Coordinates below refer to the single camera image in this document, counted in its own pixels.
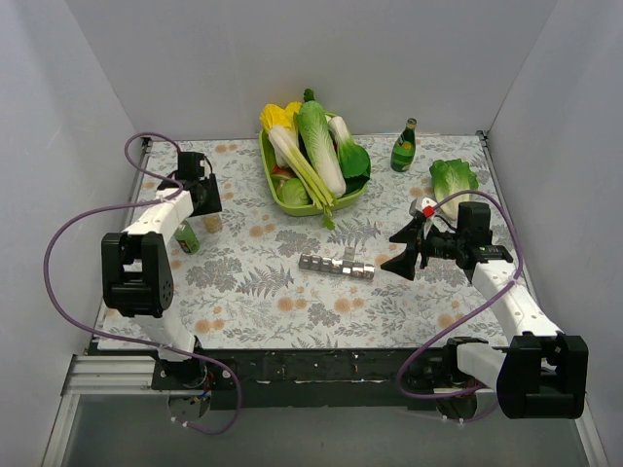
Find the grey weekly pill organizer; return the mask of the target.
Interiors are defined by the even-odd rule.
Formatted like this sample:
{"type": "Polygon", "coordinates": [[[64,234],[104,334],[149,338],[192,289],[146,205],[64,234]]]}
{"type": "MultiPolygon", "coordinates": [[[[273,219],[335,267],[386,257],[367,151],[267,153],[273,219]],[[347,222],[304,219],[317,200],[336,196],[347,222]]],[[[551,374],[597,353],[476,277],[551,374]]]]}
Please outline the grey weekly pill organizer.
{"type": "Polygon", "coordinates": [[[371,264],[356,261],[354,253],[355,249],[353,247],[346,247],[341,258],[302,254],[299,258],[298,266],[303,270],[372,280],[375,275],[375,267],[371,264]]]}

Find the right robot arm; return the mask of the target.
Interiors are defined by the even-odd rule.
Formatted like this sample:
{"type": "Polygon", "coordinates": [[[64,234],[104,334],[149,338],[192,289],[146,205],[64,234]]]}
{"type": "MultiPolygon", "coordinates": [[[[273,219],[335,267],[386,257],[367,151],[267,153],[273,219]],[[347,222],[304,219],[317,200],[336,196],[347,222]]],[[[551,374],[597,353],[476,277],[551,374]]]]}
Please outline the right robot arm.
{"type": "Polygon", "coordinates": [[[412,202],[411,221],[391,237],[406,248],[383,263],[383,270],[412,280],[431,258],[454,262],[485,299],[508,341],[497,349],[477,338],[448,340],[436,367],[443,381],[460,394],[492,389],[511,419],[581,417],[588,346],[581,337],[565,334],[520,284],[518,258],[493,243],[489,206],[460,203],[458,224],[447,232],[434,226],[434,213],[433,199],[412,202]]]}

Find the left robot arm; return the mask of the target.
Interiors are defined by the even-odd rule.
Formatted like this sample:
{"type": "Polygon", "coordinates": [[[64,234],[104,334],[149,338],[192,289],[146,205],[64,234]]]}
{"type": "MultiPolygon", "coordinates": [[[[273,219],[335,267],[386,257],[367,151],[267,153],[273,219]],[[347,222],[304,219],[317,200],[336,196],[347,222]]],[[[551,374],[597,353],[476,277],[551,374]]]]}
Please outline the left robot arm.
{"type": "Polygon", "coordinates": [[[166,246],[176,231],[190,231],[187,219],[222,211],[211,162],[202,153],[180,152],[177,169],[161,182],[157,199],[159,204],[124,231],[102,238],[103,299],[159,345],[158,360],[167,377],[195,389],[207,378],[207,364],[172,351],[192,353],[201,345],[170,308],[174,281],[166,246]]]}

